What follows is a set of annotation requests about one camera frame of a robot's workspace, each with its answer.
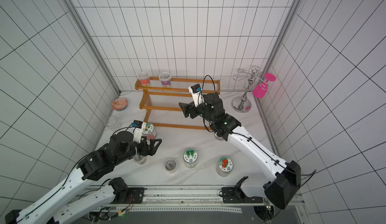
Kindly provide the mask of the small container purple seeds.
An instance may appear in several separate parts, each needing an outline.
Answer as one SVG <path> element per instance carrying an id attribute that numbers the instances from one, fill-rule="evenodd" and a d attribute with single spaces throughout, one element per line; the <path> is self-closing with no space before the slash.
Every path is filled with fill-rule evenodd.
<path id="1" fill-rule="evenodd" d="M 171 74 L 168 72 L 162 72 L 159 75 L 159 81 L 163 87 L 171 86 Z"/>

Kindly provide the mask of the small container red seeds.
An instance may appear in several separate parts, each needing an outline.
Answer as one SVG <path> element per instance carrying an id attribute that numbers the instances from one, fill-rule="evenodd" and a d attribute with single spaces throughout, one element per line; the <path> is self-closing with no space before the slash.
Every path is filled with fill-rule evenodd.
<path id="1" fill-rule="evenodd" d="M 139 80 L 140 84 L 144 87 L 150 85 L 150 75 L 147 72 L 141 72 L 138 74 L 137 79 Z"/>

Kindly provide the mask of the orange wooden two-tier shelf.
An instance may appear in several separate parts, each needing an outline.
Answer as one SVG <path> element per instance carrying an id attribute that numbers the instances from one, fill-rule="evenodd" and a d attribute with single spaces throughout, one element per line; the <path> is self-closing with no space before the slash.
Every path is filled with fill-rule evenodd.
<path id="1" fill-rule="evenodd" d="M 135 83 L 135 89 L 142 90 L 143 96 L 139 104 L 140 109 L 146 110 L 144 122 L 150 122 L 152 111 L 178 111 L 182 109 L 179 103 L 190 103 L 193 101 L 188 88 L 192 85 L 204 83 L 204 93 L 220 93 L 220 80 L 200 80 L 187 78 L 171 78 L 171 86 L 162 86 L 157 77 L 149 78 L 150 85 L 143 86 L 139 80 Z"/>

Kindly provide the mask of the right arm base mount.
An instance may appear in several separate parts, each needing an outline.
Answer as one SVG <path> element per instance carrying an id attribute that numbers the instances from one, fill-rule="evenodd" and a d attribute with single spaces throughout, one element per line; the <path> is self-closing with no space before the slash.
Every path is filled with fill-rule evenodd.
<path id="1" fill-rule="evenodd" d="M 262 197 L 248 197 L 237 187 L 223 187 L 219 191 L 219 196 L 223 203 L 227 204 L 263 203 Z"/>

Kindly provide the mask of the round black floor port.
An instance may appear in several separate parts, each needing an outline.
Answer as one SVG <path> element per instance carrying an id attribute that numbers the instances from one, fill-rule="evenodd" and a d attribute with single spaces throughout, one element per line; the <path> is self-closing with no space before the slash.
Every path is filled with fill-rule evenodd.
<path id="1" fill-rule="evenodd" d="M 253 210 L 264 223 L 271 223 L 271 220 L 275 217 L 275 210 L 272 206 L 254 206 Z"/>

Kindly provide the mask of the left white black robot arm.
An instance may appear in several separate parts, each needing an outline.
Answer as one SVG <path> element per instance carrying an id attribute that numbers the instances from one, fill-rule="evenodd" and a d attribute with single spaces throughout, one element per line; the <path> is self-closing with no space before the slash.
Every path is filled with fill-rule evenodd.
<path id="1" fill-rule="evenodd" d="M 138 155 L 153 156 L 161 139 L 135 141 L 132 133 L 119 132 L 98 150 L 83 157 L 71 173 L 35 203 L 22 210 L 12 210 L 5 216 L 7 224 L 70 224 L 93 210 L 108 204 L 130 206 L 141 203 L 138 190 L 129 188 L 122 177 L 111 179 L 104 187 L 72 201 L 93 182 L 97 182 L 114 168 Z"/>

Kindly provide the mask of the small container dark seeds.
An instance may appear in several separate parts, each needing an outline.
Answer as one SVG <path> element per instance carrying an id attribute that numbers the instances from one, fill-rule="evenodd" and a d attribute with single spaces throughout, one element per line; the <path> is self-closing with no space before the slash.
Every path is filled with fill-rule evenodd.
<path id="1" fill-rule="evenodd" d="M 146 156 L 142 156 L 142 155 L 137 155 L 134 157 L 134 161 L 135 163 L 139 164 L 139 165 L 143 165 L 146 163 L 147 161 L 147 157 Z"/>

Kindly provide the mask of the flower label seed jar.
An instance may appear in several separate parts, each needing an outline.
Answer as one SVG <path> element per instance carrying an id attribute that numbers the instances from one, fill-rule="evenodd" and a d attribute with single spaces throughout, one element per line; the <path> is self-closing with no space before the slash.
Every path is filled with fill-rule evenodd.
<path id="1" fill-rule="evenodd" d="M 216 133 L 214 133 L 214 137 L 215 139 L 219 140 L 219 141 L 223 141 L 224 139 L 220 136 L 218 136 Z"/>

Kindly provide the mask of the orange patterned glass bowl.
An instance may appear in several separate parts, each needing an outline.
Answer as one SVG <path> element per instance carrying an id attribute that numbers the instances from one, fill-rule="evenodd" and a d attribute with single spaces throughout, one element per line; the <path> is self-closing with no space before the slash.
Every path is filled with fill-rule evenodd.
<path id="1" fill-rule="evenodd" d="M 124 97 L 115 99 L 111 104 L 111 108 L 115 111 L 125 110 L 127 106 L 128 106 L 128 99 Z"/>

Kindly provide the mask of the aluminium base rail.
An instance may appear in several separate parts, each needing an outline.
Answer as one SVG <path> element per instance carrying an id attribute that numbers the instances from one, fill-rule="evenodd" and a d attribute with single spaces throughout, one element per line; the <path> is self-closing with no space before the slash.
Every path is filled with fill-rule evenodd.
<path id="1" fill-rule="evenodd" d="M 275 211 L 281 210 L 263 197 L 263 203 L 223 203 L 219 191 L 231 186 L 151 186 L 144 187 L 141 204 L 110 204 L 114 199 L 112 186 L 92 190 L 77 201 L 66 204 L 54 217 L 67 222 L 76 220 L 86 214 L 110 215 L 125 214 L 130 211 L 222 211 L 239 212 L 241 206 L 272 206 Z"/>

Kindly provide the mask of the clear glass cup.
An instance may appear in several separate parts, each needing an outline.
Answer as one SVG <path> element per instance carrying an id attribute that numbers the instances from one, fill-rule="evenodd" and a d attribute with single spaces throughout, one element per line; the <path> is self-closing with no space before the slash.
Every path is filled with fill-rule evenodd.
<path id="1" fill-rule="evenodd" d="M 118 118 L 116 116 L 110 116 L 106 122 L 107 128 L 115 128 L 118 125 Z"/>

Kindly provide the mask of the red seed jar monkey lid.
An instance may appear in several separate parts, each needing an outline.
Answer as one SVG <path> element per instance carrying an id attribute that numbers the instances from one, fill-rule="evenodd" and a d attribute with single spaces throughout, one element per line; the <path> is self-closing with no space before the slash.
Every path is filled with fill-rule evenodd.
<path id="1" fill-rule="evenodd" d="M 157 136 L 156 129 L 152 123 L 147 123 L 142 131 L 142 136 L 146 137 L 147 140 L 155 139 Z"/>

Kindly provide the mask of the small container brown seeds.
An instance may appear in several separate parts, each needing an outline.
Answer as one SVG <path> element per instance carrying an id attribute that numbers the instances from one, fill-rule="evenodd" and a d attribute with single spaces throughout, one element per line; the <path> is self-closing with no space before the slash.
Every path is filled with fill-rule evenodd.
<path id="1" fill-rule="evenodd" d="M 175 159 L 166 160 L 164 167 L 168 173 L 174 173 L 177 170 L 177 162 Z"/>

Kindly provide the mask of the pink plastic wine glass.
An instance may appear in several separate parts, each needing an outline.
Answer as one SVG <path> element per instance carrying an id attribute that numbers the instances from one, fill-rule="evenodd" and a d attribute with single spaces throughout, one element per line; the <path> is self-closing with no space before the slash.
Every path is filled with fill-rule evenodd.
<path id="1" fill-rule="evenodd" d="M 265 73 L 262 82 L 259 83 L 252 91 L 253 96 L 258 99 L 264 98 L 269 89 L 268 82 L 274 81 L 276 81 L 276 76 L 271 73 Z"/>

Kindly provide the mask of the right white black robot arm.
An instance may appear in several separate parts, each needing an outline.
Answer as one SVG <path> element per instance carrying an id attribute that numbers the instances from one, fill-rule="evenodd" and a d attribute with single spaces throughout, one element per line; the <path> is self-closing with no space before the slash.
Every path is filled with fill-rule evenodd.
<path id="1" fill-rule="evenodd" d="M 191 103 L 179 104 L 184 116 L 200 116 L 208 121 L 216 136 L 236 146 L 265 175 L 260 182 L 241 184 L 242 192 L 248 197 L 267 198 L 284 210 L 302 187 L 301 177 L 304 174 L 300 165 L 295 161 L 287 162 L 256 140 L 240 121 L 225 112 L 223 101 L 217 93 L 194 93 L 192 97 L 194 100 Z"/>

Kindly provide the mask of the strawberry lid jar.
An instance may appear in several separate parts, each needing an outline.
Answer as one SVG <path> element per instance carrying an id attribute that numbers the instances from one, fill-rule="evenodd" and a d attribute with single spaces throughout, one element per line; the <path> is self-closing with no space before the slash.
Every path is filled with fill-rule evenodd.
<path id="1" fill-rule="evenodd" d="M 233 169 L 233 166 L 233 162 L 230 158 L 221 157 L 217 162 L 216 172 L 222 177 L 229 176 Z"/>

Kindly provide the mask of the green tree lid jar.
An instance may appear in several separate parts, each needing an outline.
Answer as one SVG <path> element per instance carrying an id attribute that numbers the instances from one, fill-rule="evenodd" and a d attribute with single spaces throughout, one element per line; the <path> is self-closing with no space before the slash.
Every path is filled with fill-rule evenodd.
<path id="1" fill-rule="evenodd" d="M 183 153 L 184 165 L 187 168 L 195 168 L 198 164 L 198 153 L 194 149 L 187 149 Z"/>

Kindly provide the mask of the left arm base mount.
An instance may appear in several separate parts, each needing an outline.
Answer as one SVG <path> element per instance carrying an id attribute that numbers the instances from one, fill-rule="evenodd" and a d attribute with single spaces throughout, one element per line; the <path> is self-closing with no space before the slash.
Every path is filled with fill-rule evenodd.
<path id="1" fill-rule="evenodd" d="M 141 204 L 145 188 L 135 187 L 114 191 L 114 199 L 110 204 Z"/>

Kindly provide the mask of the chrome wine glass rack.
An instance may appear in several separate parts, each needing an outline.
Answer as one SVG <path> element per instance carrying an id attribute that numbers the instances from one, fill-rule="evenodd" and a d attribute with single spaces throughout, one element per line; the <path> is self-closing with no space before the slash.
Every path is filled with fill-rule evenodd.
<path id="1" fill-rule="evenodd" d="M 239 113 L 247 113 L 252 108 L 252 103 L 248 99 L 248 93 L 252 92 L 255 89 L 255 82 L 257 80 L 261 81 L 264 79 L 262 73 L 259 73 L 260 68 L 257 66 L 251 67 L 251 72 L 248 73 L 244 69 L 238 69 L 237 73 L 233 75 L 233 79 L 236 82 L 242 82 L 244 80 L 243 85 L 243 94 L 241 96 L 237 96 L 232 100 L 232 108 Z"/>

